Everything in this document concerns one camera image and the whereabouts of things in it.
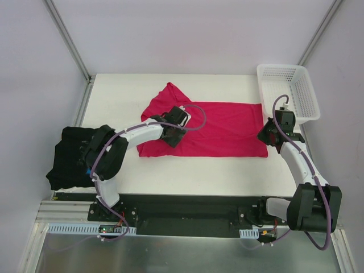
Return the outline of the pink t shirt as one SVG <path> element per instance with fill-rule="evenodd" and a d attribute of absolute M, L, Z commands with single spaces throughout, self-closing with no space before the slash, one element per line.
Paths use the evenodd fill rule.
<path fill-rule="evenodd" d="M 140 157 L 268 157 L 267 146 L 257 135 L 263 128 L 261 104 L 193 102 L 177 86 L 167 83 L 141 115 L 141 120 L 185 106 L 193 128 L 175 147 L 153 140 L 137 146 Z"/>

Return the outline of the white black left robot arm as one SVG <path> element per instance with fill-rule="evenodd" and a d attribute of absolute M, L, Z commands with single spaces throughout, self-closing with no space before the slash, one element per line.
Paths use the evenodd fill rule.
<path fill-rule="evenodd" d="M 107 221 L 115 221 L 120 215 L 114 177 L 122 167 L 126 152 L 152 140 L 161 140 L 175 148 L 187 133 L 184 127 L 190 119 L 185 107 L 174 106 L 169 112 L 153 115 L 120 134 L 108 125 L 96 130 L 82 152 L 82 159 L 95 182 L 97 200 L 102 204 L 100 213 Z"/>

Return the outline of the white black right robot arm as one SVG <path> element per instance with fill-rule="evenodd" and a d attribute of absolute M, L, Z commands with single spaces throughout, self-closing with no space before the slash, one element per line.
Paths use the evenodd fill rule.
<path fill-rule="evenodd" d="M 256 218 L 267 225 L 279 217 L 288 223 L 291 230 L 333 233 L 342 192 L 319 175 L 307 155 L 303 136 L 293 131 L 295 123 L 294 113 L 281 107 L 274 111 L 274 117 L 269 118 L 258 133 L 258 139 L 275 147 L 287 163 L 297 188 L 289 201 L 269 197 L 266 204 L 256 210 Z"/>

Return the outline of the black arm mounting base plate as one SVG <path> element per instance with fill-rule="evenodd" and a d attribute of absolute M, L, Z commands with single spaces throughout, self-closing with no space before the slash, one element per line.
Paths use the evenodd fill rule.
<path fill-rule="evenodd" d="M 57 201 L 89 201 L 90 222 L 118 223 L 123 217 L 138 235 L 237 238 L 241 230 L 277 233 L 285 220 L 267 214 L 266 197 L 121 194 L 110 212 L 94 193 L 57 193 Z"/>

